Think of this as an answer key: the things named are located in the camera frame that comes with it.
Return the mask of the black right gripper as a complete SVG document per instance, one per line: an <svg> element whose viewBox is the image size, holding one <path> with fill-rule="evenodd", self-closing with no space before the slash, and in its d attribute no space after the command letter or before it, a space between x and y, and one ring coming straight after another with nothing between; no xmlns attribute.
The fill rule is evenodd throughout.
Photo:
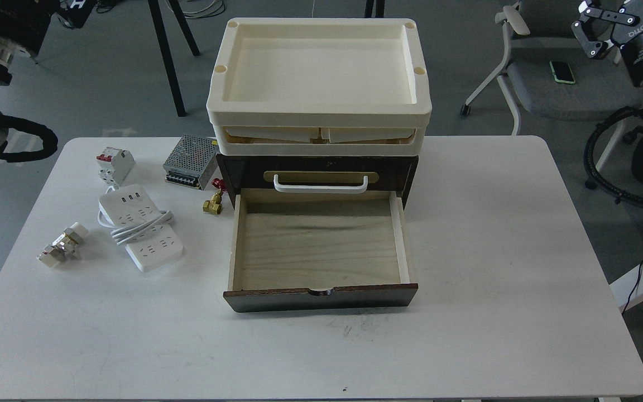
<svg viewBox="0 0 643 402"><path fill-rule="evenodd" d="M643 1L581 1L572 32L589 58L611 48L621 55L635 87L643 87Z"/></svg>

